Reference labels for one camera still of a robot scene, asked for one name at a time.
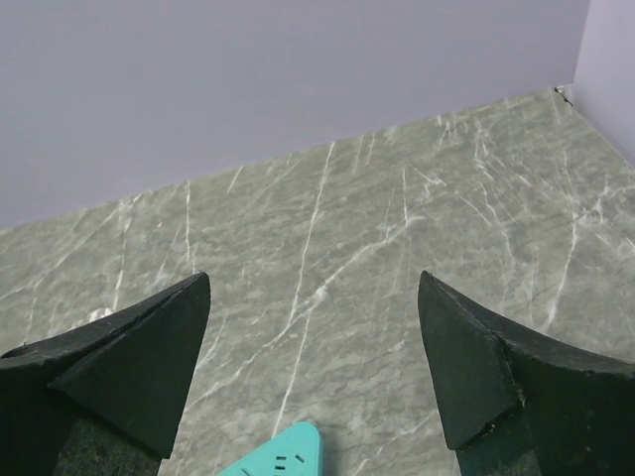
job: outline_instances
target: marble floor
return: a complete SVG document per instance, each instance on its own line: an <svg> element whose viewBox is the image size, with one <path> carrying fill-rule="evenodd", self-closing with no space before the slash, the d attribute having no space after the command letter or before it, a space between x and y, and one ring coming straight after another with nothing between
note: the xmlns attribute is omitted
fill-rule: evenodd
<svg viewBox="0 0 635 476"><path fill-rule="evenodd" d="M0 232L0 352L209 273L162 475L217 474L295 421L327 475L457 475L422 270L635 361L635 171L552 90Z"/></svg>

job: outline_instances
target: teal plastic object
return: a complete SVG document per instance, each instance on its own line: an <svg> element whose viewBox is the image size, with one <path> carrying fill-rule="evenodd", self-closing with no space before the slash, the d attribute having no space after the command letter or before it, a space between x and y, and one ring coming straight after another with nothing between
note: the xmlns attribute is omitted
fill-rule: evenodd
<svg viewBox="0 0 635 476"><path fill-rule="evenodd" d="M322 476L318 429L307 421L290 426L219 476Z"/></svg>

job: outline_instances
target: wall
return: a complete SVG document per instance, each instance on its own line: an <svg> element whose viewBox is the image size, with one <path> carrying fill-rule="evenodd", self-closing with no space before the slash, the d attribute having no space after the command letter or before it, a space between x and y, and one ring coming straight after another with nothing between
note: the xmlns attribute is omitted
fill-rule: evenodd
<svg viewBox="0 0 635 476"><path fill-rule="evenodd" d="M567 94L577 109L635 164L635 2L591 0L577 70Z"/></svg>
<svg viewBox="0 0 635 476"><path fill-rule="evenodd" d="M571 82L586 7L3 2L0 228Z"/></svg>

